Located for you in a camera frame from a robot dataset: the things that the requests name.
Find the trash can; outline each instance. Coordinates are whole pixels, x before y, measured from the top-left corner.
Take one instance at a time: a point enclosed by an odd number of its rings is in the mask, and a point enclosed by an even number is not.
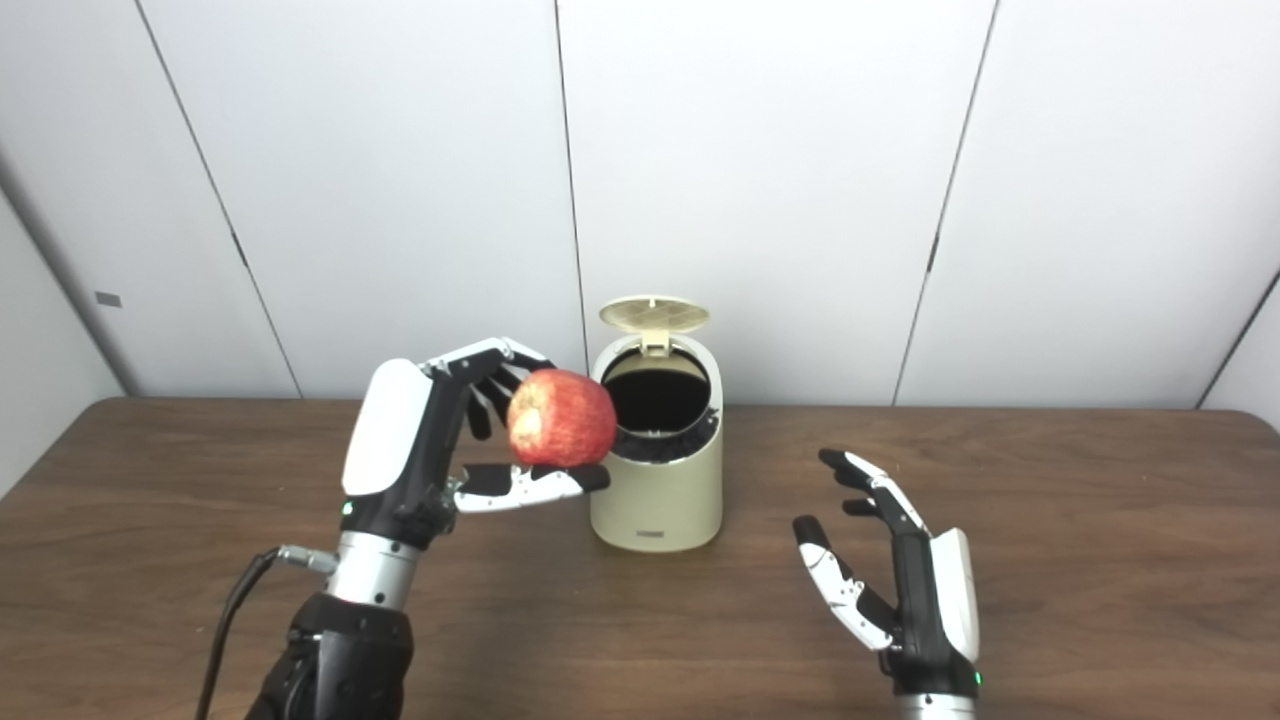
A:
[[[691,332],[709,319],[686,300],[623,297],[600,310],[622,331],[591,377],[618,416],[604,460],[608,489],[591,493],[591,527],[605,542],[675,552],[710,542],[723,509],[723,388],[719,368]]]

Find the wooden table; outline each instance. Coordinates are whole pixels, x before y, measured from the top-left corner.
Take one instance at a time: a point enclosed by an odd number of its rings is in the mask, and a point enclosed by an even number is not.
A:
[[[113,400],[0,502],[0,717],[188,719],[248,557],[333,547],[356,405]],[[790,520],[892,597],[886,532],[817,461],[855,450],[972,538],[984,720],[1280,715],[1280,438],[1231,413],[731,407],[708,547],[614,550],[584,501],[467,516],[419,568],[404,717],[890,719]],[[458,461],[502,461],[500,443]],[[241,611],[239,719],[319,579]]]

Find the red apple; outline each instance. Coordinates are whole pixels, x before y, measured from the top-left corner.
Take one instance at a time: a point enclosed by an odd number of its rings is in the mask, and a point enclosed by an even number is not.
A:
[[[570,370],[530,373],[507,409],[511,450],[526,465],[599,462],[613,447],[617,425],[609,392]]]

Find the metal cylinder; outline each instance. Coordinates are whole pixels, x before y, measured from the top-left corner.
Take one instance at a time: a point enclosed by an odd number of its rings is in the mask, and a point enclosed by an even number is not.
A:
[[[421,553],[407,544],[369,533],[342,533],[338,569],[325,593],[347,602],[403,610]]]
[[[973,698],[955,694],[908,694],[897,698],[904,720],[974,720]]]

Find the open lid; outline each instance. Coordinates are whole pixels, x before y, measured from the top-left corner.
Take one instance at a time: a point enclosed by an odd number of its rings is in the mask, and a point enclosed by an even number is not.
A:
[[[600,319],[622,332],[639,333],[643,355],[667,357],[671,333],[696,331],[707,324],[710,313],[678,297],[632,295],[600,307]]]

